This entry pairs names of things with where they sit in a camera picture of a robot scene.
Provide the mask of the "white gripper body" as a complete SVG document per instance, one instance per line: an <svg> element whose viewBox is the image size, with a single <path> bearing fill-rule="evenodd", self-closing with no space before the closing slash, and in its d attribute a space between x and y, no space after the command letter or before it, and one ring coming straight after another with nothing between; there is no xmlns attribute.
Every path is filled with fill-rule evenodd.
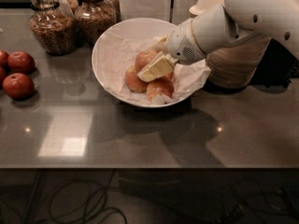
<svg viewBox="0 0 299 224"><path fill-rule="evenodd" d="M169 54L184 64L196 63L206 57L192 34L192 19L181 23L170 33L166 39L166 48Z"/></svg>

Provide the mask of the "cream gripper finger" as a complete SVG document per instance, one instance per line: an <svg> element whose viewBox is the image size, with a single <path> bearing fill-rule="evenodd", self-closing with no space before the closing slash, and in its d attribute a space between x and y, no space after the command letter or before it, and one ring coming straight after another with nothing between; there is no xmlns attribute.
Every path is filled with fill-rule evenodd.
<svg viewBox="0 0 299 224"><path fill-rule="evenodd" d="M162 37L154 44L154 47L164 46L166 42L167 42L167 37L166 36Z"/></svg>
<svg viewBox="0 0 299 224"><path fill-rule="evenodd" d="M164 54L160 51L144 68L142 68L137 76L145 82L151 82L157 78L172 73L178 59L171 54Z"/></svg>

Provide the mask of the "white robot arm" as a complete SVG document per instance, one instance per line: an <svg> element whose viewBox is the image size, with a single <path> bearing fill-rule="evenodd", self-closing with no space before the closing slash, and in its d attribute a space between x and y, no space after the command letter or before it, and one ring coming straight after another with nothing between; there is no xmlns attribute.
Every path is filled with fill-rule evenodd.
<svg viewBox="0 0 299 224"><path fill-rule="evenodd" d="M299 59L299 0L224 0L177 26L138 76L150 82L222 48L268 36Z"/></svg>

